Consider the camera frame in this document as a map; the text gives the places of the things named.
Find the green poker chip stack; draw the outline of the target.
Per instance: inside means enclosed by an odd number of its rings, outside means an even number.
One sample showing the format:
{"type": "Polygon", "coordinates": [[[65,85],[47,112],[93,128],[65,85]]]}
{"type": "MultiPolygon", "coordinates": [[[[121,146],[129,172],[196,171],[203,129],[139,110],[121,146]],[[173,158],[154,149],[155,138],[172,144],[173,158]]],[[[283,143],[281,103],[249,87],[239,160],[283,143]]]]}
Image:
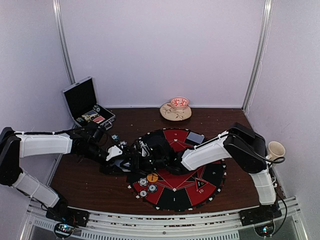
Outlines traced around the green poker chip stack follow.
{"type": "Polygon", "coordinates": [[[119,140],[119,136],[116,135],[116,134],[113,134],[112,135],[112,139],[115,140],[115,141],[118,141],[119,140]]]}

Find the blue white chip seat two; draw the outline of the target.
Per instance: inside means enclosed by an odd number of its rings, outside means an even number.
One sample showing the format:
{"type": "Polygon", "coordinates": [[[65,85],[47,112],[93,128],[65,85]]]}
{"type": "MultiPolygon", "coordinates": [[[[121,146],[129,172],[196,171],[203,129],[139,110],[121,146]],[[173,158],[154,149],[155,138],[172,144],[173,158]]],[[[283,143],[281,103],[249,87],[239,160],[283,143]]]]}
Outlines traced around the blue white chip seat two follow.
{"type": "Polygon", "coordinates": [[[145,177],[142,177],[138,180],[138,184],[141,186],[141,187],[145,187],[147,186],[149,183],[148,179],[145,178],[145,177]]]}

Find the black hundred chip seat two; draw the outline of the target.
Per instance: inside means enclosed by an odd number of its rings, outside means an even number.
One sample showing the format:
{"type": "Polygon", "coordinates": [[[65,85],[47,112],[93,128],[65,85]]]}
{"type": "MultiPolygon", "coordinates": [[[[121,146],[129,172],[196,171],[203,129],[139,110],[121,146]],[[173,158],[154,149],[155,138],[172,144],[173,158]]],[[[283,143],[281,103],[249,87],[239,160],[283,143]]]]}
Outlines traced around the black hundred chip seat two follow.
{"type": "Polygon", "coordinates": [[[140,196],[141,198],[146,198],[146,197],[148,196],[148,191],[147,191],[147,190],[141,190],[141,191],[139,192],[139,196],[140,196]]]}

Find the dealt blue playing card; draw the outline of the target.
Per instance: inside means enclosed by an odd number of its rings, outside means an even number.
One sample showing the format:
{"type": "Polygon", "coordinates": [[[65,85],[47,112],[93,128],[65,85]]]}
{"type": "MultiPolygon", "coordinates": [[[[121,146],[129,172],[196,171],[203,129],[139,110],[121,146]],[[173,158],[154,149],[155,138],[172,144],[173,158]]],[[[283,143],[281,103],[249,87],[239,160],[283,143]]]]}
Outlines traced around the dealt blue playing card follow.
{"type": "Polygon", "coordinates": [[[197,145],[201,144],[204,141],[204,139],[204,135],[195,132],[189,132],[188,136],[186,137],[187,141],[194,142],[194,144],[197,145]]]}

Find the blue playing card deck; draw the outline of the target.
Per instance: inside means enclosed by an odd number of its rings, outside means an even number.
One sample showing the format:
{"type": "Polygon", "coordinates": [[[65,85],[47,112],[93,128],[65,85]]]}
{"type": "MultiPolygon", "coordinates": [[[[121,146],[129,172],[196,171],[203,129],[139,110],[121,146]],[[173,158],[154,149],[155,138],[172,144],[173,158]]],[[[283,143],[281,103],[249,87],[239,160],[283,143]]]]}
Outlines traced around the blue playing card deck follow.
{"type": "Polygon", "coordinates": [[[113,163],[113,166],[125,173],[129,173],[131,172],[131,163],[129,160],[125,160],[125,159],[116,159],[113,163]]]}

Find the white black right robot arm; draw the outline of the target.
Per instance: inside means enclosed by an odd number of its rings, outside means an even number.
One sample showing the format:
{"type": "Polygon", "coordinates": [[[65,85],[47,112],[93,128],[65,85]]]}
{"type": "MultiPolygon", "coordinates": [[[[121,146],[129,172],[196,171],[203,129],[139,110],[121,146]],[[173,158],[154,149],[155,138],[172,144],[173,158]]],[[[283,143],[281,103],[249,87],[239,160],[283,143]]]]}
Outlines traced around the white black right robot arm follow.
{"type": "Polygon", "coordinates": [[[133,170],[144,174],[167,169],[184,175],[204,165],[232,158],[253,180],[262,205],[256,210],[258,219],[266,221],[276,212],[276,191],[270,167],[282,159],[272,160],[267,155],[265,139],[238,122],[213,139],[178,152],[162,136],[138,139],[133,149],[133,170]]]}

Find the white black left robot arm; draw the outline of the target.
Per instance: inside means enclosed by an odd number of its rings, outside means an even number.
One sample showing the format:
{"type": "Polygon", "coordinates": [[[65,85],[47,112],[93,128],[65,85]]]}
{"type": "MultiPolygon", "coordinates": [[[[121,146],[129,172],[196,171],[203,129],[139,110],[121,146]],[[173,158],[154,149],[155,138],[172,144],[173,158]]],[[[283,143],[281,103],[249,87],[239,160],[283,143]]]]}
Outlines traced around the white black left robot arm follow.
{"type": "Polygon", "coordinates": [[[115,143],[107,150],[98,143],[107,131],[97,124],[52,132],[14,131],[5,127],[0,134],[0,183],[16,188],[48,208],[61,222],[72,218],[64,197],[32,177],[20,167],[20,159],[50,154],[77,154],[99,163],[111,173],[130,172],[132,163],[124,145],[115,143]]]}

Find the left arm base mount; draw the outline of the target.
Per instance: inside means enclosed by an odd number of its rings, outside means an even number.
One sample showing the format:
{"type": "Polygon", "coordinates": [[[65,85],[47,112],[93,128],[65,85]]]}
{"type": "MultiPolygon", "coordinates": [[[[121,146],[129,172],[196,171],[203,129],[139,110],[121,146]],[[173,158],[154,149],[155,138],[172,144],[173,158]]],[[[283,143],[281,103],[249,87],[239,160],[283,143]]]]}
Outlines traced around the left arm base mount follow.
{"type": "Polygon", "coordinates": [[[42,204],[46,210],[46,218],[55,220],[60,223],[70,225],[72,227],[86,227],[90,213],[86,210],[80,210],[69,207],[66,198],[59,196],[58,202],[53,207],[42,204]]]}

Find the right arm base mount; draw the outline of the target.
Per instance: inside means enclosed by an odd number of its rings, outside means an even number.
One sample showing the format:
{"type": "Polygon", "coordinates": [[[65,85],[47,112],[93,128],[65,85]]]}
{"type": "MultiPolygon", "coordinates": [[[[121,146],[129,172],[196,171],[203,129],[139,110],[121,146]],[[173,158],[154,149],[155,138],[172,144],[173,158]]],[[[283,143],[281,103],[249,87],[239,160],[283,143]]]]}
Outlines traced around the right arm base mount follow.
{"type": "Polygon", "coordinates": [[[274,203],[241,210],[238,214],[242,226],[248,226],[279,218],[282,216],[282,211],[279,204],[274,203]]]}

